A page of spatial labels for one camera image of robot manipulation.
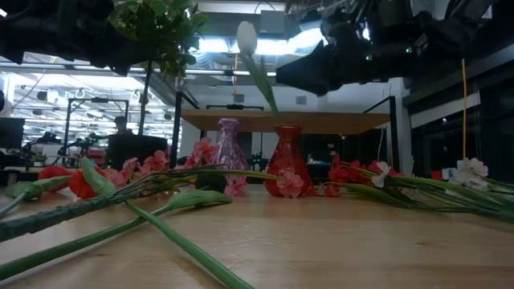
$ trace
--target green stem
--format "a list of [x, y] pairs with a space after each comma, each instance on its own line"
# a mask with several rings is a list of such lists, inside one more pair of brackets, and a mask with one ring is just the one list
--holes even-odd
[[145, 218], [148, 222], [157, 227], [166, 237], [169, 238], [169, 240], [181, 247], [185, 252], [187, 252], [187, 254], [190, 254], [227, 287], [231, 289], [253, 288], [250, 284], [246, 283], [244, 280], [232, 273], [232, 271], [224, 267], [220, 262], [216, 261], [216, 259], [212, 258], [200, 247], [194, 245], [191, 241], [171, 229], [160, 218], [157, 218], [136, 206], [128, 203], [126, 203], [126, 205], [131, 211]]
[[21, 201], [23, 201], [23, 198], [27, 195], [27, 193], [21, 193], [19, 194], [12, 202], [7, 204], [7, 206], [0, 209], [0, 218], [3, 218], [7, 213], [9, 213], [12, 209], [14, 209]]
[[[174, 209], [172, 206], [167, 205], [161, 207], [158, 210], [154, 210], [152, 214], [159, 216], [172, 209]], [[132, 221], [128, 221], [123, 224], [107, 228], [100, 232], [78, 238], [74, 241], [66, 242], [64, 244], [2, 264], [0, 265], [0, 281], [30, 270], [46, 262], [50, 262], [51, 260], [63, 257], [66, 254], [73, 253], [85, 247], [104, 241], [105, 239], [114, 237], [136, 226], [139, 226], [144, 222], [145, 220], [143, 218], [135, 218]]]

